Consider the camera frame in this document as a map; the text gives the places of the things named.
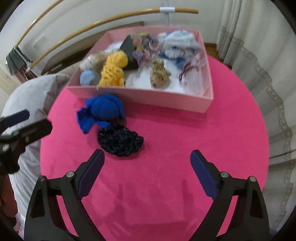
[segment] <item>beige crocheted toy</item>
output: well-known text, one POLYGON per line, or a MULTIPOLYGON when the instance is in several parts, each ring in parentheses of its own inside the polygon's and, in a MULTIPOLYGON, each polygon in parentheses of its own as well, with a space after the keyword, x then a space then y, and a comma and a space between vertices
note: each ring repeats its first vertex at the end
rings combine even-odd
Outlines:
POLYGON ((152 71, 150 74, 151 86, 155 88, 161 87, 172 75, 171 72, 165 69, 165 63, 161 59, 152 61, 152 71))

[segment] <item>pink tablecloth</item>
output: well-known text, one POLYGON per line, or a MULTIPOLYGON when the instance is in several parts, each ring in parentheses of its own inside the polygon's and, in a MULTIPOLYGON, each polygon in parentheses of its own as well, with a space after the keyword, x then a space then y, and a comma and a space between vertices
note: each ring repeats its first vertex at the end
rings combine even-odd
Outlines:
MULTIPOLYGON (((194 149, 233 177, 255 176, 263 188, 269 148, 261 112, 235 74, 211 57, 209 63, 214 101, 205 114, 125 105, 126 125, 144 137, 144 147, 128 158, 106 153, 99 177, 82 200, 106 240, 188 241, 212 203, 190 166, 194 149)), ((41 170, 48 178, 75 171, 100 148, 98 127, 84 135, 76 122, 83 105, 64 89, 50 111, 53 130, 41 142, 41 170)), ((64 205, 61 211, 74 233, 64 205)))

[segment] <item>dark gray towel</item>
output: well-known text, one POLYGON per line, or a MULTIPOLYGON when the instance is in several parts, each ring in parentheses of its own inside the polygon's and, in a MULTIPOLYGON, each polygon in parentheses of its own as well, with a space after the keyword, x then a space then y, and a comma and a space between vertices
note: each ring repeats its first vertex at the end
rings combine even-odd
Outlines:
MULTIPOLYGON (((26 61, 30 62, 29 58, 24 55, 19 48, 17 48, 17 50, 26 61)), ((14 75, 22 67, 27 67, 27 63, 20 57, 14 48, 6 56, 6 61, 11 75, 14 75)))

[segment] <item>pink box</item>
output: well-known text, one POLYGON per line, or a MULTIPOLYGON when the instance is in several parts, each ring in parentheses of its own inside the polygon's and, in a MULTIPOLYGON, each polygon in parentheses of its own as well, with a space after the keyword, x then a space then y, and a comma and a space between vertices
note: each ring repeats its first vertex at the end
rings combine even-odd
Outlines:
MULTIPOLYGON (((199 31, 193 31, 190 29, 171 27, 171 26, 139 26, 131 28, 121 28, 116 30, 110 30, 106 32, 92 47, 86 56, 91 53, 95 53, 100 50, 105 50, 111 43, 123 41, 132 32, 150 32, 152 34, 159 34, 162 32, 173 32, 175 30, 187 30, 192 32, 203 47, 200 52, 201 57, 206 57, 205 45, 199 31)), ((90 98, 93 96, 99 96, 106 93, 111 93, 121 98, 125 102, 136 102, 141 104, 149 104, 155 106, 169 107, 180 110, 194 111, 205 113, 214 99, 212 78, 210 74, 210 67, 208 59, 206 58, 206 65, 202 67, 202 77, 204 85, 209 86, 206 93, 203 96, 192 96, 181 93, 164 92, 158 89, 145 90, 135 89, 127 87, 100 87, 98 90, 96 86, 81 86, 79 83, 79 77, 81 74, 80 68, 71 76, 67 88, 78 98, 90 98)))

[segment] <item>white curtain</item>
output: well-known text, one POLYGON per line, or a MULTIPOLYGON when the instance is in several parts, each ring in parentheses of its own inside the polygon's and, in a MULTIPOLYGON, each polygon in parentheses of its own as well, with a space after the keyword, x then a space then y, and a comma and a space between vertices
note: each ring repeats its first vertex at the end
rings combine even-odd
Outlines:
POLYGON ((296 36, 270 0, 226 0, 217 51, 264 116, 270 166, 263 195, 275 233, 296 204, 296 36))

